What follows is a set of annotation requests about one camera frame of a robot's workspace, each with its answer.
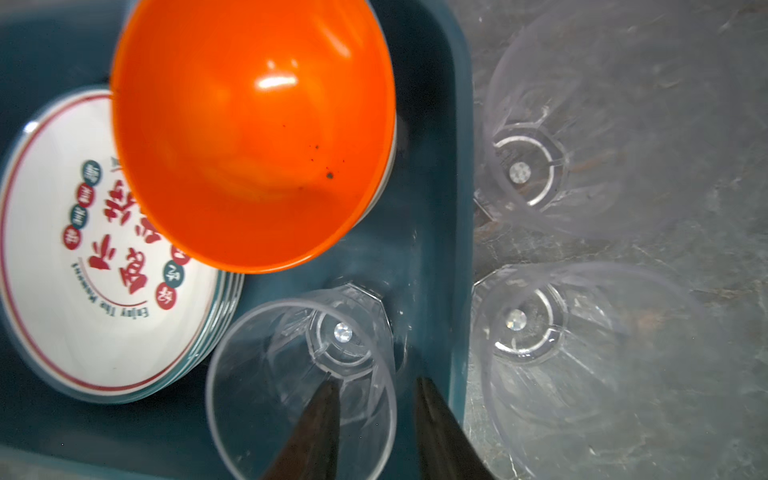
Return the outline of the clear drinking glass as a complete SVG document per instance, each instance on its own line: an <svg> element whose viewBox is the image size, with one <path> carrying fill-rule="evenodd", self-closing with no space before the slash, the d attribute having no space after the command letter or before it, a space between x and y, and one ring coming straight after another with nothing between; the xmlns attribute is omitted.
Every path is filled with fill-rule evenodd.
<svg viewBox="0 0 768 480"><path fill-rule="evenodd" d="M394 340L381 299L352 283L242 315L210 363L206 413L237 479L257 479L285 447L316 390L339 398L337 478L376 479L397 428Z"/></svg>

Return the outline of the orange plastic bowl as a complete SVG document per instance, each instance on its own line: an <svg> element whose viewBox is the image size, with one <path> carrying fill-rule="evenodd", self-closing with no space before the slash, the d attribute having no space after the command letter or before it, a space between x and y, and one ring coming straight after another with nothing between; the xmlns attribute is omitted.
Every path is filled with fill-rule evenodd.
<svg viewBox="0 0 768 480"><path fill-rule="evenodd" d="M319 257L373 209L394 166L394 69L368 1L141 1L110 87L144 213L222 270Z"/></svg>

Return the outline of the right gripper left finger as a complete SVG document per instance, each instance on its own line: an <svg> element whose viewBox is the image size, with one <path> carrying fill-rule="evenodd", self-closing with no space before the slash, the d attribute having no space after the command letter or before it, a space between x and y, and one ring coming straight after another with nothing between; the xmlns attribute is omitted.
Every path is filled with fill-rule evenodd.
<svg viewBox="0 0 768 480"><path fill-rule="evenodd" d="M335 380L323 381L262 479L335 479L340 444L340 410L339 384Z"/></svg>

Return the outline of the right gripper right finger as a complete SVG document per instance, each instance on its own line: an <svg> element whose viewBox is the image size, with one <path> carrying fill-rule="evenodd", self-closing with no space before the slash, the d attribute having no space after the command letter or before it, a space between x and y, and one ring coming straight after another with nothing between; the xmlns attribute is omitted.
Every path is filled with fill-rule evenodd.
<svg viewBox="0 0 768 480"><path fill-rule="evenodd" d="M416 381L415 425L422 479L494 479L427 377Z"/></svg>

